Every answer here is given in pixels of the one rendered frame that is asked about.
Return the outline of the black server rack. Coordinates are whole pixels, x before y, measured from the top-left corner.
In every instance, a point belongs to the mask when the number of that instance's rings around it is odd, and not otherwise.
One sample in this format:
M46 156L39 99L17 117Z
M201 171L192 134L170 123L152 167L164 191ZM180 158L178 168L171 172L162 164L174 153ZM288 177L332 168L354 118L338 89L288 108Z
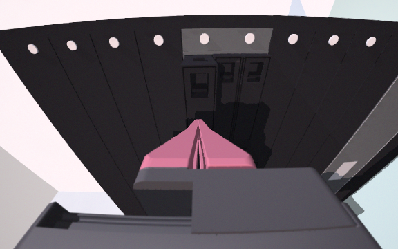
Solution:
M342 202L398 156L398 21L103 19L0 30L0 51L125 215L147 215L144 157L194 120L257 169L315 168Z

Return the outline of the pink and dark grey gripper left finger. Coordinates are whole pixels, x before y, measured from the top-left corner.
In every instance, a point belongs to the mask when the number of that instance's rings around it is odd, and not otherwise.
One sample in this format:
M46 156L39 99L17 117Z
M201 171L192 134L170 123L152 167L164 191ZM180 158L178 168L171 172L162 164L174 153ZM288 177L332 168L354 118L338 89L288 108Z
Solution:
M188 167L189 169L197 169L198 120L194 120L185 131L147 154L140 170L145 167Z

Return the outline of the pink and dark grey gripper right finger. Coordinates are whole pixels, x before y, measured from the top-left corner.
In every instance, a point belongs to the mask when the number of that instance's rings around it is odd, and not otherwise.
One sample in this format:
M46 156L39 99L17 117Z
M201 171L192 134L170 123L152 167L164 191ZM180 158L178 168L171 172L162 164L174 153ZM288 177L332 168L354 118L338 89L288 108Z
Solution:
M212 131L202 119L198 120L198 148L200 169L256 169L250 154Z

